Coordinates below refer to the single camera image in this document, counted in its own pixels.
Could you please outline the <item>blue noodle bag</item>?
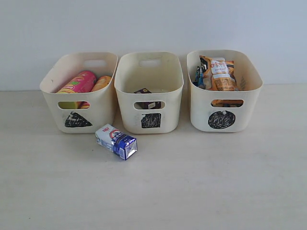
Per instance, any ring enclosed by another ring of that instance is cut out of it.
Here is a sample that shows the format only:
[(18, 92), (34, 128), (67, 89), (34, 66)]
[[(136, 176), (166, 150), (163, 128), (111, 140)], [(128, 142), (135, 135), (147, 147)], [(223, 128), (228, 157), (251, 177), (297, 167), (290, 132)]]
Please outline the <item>blue noodle bag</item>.
[(197, 66), (195, 80), (193, 84), (201, 89), (209, 90), (211, 85), (208, 79), (205, 80), (206, 70), (207, 70), (206, 66), (205, 67)]

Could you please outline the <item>yellow chips can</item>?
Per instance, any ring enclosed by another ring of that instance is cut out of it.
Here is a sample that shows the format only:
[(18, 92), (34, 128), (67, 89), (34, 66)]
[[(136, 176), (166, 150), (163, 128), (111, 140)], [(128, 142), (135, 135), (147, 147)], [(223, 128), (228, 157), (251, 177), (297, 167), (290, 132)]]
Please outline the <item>yellow chips can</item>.
[(112, 77), (107, 76), (107, 75), (100, 77), (98, 81), (96, 82), (96, 84), (93, 86), (91, 92), (95, 92), (95, 91), (105, 88), (111, 82), (111, 79)]

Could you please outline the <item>cream bin square mark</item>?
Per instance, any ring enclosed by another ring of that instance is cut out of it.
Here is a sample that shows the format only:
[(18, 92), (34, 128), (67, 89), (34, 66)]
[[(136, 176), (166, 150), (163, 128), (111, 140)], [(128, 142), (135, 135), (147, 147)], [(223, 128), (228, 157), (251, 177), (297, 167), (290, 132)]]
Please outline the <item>cream bin square mark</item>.
[[(134, 134), (162, 134), (176, 129), (184, 85), (179, 58), (169, 52), (137, 52), (121, 57), (114, 86), (125, 129)], [(147, 88), (152, 93), (135, 94)], [(144, 110), (136, 102), (161, 101)]]

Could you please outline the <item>white blue milk carton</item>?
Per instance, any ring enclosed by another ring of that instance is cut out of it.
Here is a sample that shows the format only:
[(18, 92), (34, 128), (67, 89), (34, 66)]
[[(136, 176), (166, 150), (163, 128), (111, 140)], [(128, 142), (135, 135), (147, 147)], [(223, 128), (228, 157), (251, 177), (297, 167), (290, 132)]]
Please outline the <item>white blue milk carton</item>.
[(137, 151), (137, 139), (119, 129), (106, 124), (95, 132), (96, 142), (127, 160)]

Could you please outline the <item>orange white noodle bag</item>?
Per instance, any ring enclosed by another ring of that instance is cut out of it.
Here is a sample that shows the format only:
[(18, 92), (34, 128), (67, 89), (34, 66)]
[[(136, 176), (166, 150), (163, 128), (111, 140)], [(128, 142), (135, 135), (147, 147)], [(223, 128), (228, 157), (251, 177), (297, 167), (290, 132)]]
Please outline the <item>orange white noodle bag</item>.
[(207, 67), (205, 80), (210, 81), (209, 91), (239, 91), (234, 76), (234, 61), (225, 61), (222, 57), (199, 56), (200, 67)]

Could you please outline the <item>dark purple small box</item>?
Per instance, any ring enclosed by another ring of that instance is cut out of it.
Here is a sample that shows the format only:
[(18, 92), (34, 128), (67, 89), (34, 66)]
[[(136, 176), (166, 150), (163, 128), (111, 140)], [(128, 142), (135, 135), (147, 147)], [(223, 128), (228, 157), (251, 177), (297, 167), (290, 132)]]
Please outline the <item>dark purple small box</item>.
[[(137, 90), (134, 92), (135, 94), (149, 94), (152, 93), (147, 88), (143, 88), (140, 90)], [(138, 109), (144, 109), (144, 110), (151, 110), (151, 109), (161, 109), (162, 108), (162, 102), (161, 101), (155, 101), (155, 102), (136, 102), (135, 107)]]

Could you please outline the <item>cream bin triangle mark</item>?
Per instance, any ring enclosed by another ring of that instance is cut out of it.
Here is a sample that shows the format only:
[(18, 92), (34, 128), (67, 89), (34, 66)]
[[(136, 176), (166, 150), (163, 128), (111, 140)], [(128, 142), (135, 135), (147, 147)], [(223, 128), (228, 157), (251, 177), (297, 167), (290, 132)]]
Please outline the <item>cream bin triangle mark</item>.
[(114, 80), (95, 92), (60, 94), (58, 91), (83, 70), (96, 77), (114, 77), (117, 55), (110, 52), (81, 52), (61, 57), (43, 78), (40, 90), (58, 129), (64, 133), (94, 133), (112, 124), (118, 106)]

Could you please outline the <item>pink chips can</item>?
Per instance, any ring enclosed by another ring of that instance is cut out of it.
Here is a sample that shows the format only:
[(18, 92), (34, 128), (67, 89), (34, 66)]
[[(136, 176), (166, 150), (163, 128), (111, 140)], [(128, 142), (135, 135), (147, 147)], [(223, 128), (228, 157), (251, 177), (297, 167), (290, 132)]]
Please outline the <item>pink chips can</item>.
[[(76, 77), (71, 79), (57, 93), (87, 93), (92, 90), (97, 81), (96, 75), (88, 70), (81, 71)], [(78, 109), (83, 102), (59, 102), (62, 109)]]

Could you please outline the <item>cream bin circle mark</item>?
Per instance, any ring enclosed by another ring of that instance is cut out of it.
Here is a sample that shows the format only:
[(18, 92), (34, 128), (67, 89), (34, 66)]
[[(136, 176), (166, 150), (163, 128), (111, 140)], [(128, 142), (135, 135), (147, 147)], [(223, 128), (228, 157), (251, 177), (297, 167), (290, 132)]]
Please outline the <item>cream bin circle mark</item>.
[[(193, 84), (199, 56), (224, 58), (234, 62), (236, 92), (208, 91)], [(263, 81), (250, 59), (234, 50), (197, 50), (187, 54), (190, 121), (200, 131), (239, 132), (253, 114)]]

